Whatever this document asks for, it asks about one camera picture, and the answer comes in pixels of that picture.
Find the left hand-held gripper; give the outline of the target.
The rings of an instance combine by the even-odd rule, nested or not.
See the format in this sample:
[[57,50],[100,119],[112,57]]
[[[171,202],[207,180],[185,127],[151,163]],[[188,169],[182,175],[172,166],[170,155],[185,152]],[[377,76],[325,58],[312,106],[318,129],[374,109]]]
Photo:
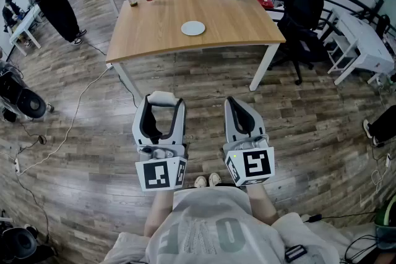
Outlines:
[[186,104],[182,98],[174,107],[170,131],[163,135],[157,129],[149,95],[140,103],[134,116],[132,134],[137,145],[139,161],[137,175],[142,190],[175,190],[183,186],[187,165],[187,149],[183,145]]

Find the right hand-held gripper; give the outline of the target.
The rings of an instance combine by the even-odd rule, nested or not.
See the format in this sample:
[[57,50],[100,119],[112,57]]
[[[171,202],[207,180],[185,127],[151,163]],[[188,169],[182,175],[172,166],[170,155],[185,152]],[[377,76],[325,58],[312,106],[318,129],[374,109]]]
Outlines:
[[225,134],[223,160],[235,186],[260,184],[275,175],[274,147],[268,144],[262,116],[232,96],[225,100]]

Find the white round plate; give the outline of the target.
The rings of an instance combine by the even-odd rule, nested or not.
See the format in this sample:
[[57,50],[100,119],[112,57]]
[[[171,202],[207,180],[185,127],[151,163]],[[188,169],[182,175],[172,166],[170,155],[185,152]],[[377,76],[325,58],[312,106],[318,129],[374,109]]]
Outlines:
[[181,31],[187,36],[197,36],[205,32],[205,25],[202,22],[191,20],[182,24]]

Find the person's left forearm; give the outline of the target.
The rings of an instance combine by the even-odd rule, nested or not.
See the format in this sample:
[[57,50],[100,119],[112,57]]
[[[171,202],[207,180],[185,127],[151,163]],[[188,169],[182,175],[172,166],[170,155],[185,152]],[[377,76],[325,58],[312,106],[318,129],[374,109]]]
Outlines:
[[144,236],[152,237],[155,234],[158,228],[163,224],[163,222],[173,211],[173,200],[173,190],[156,192],[151,209],[145,222]]

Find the person's right forearm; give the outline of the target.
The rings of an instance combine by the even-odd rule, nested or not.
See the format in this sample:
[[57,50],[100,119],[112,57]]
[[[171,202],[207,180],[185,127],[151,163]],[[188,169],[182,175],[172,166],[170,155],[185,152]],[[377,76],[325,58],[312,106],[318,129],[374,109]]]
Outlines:
[[279,215],[271,202],[263,184],[246,186],[251,204],[251,211],[255,219],[269,226],[279,219]]

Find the person's white printed shirt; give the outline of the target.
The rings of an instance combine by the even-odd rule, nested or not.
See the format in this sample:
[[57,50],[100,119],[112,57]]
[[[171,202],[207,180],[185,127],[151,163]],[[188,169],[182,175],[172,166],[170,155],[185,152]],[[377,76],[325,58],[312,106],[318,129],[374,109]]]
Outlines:
[[[303,245],[291,263],[285,250]],[[173,211],[152,237],[121,233],[101,264],[338,264],[337,249],[297,213],[269,226],[255,219],[247,190],[204,187],[174,193]]]

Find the wooden table with white legs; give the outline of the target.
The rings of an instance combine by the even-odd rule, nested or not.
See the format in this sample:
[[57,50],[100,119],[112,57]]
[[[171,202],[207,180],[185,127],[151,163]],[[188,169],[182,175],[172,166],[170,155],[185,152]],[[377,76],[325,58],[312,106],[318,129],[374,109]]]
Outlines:
[[[197,36],[182,33],[185,22],[205,25]],[[142,95],[123,66],[124,61],[162,53],[232,46],[267,47],[250,83],[257,89],[285,37],[257,0],[137,0],[124,1],[106,54],[137,101]]]

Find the small black striped device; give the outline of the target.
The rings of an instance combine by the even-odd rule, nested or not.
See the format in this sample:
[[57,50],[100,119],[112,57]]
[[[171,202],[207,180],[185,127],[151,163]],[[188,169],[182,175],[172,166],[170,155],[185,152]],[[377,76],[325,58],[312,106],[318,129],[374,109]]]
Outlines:
[[306,254],[307,250],[303,245],[295,245],[285,250],[285,261],[291,263]]

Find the black round device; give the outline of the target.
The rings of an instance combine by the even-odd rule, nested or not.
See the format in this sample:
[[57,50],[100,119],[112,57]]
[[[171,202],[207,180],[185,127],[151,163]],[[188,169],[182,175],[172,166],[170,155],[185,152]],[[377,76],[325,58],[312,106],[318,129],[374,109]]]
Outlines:
[[0,246],[6,260],[23,260],[35,253],[37,241],[25,228],[9,228],[0,235]]
[[6,108],[19,116],[38,119],[44,116],[47,103],[29,89],[11,70],[0,72],[0,109]]

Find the white desk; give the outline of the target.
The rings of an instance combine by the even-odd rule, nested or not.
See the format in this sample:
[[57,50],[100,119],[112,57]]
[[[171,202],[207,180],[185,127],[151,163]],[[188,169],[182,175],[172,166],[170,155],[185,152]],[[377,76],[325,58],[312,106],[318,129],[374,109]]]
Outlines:
[[394,59],[369,24],[343,9],[333,9],[332,18],[340,34],[332,31],[325,43],[335,46],[328,51],[332,62],[328,73],[340,74],[334,81],[335,85],[339,85],[355,69],[374,73],[368,83],[375,81],[380,75],[389,75],[393,71]]

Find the white narrow table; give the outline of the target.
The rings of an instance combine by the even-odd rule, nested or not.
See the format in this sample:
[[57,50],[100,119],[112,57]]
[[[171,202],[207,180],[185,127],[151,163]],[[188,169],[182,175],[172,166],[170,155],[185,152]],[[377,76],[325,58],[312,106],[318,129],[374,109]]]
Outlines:
[[41,45],[39,42],[37,42],[36,38],[32,35],[32,33],[29,31],[29,28],[33,21],[38,17],[39,13],[41,12],[41,9],[39,6],[36,4],[31,8],[31,10],[27,13],[27,15],[24,17],[24,19],[21,21],[21,23],[17,26],[15,31],[12,31],[9,29],[10,33],[10,38],[9,38],[9,43],[14,45],[24,56],[27,56],[27,53],[23,49],[21,45],[17,43],[18,37],[24,32],[27,34],[28,38],[31,40],[31,42],[38,48],[41,48]]

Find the green and black device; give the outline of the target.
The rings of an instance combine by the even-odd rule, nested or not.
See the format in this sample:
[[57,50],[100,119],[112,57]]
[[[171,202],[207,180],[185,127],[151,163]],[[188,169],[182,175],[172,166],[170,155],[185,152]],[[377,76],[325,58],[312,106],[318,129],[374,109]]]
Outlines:
[[377,247],[381,250],[396,250],[396,194],[377,212],[374,224]]

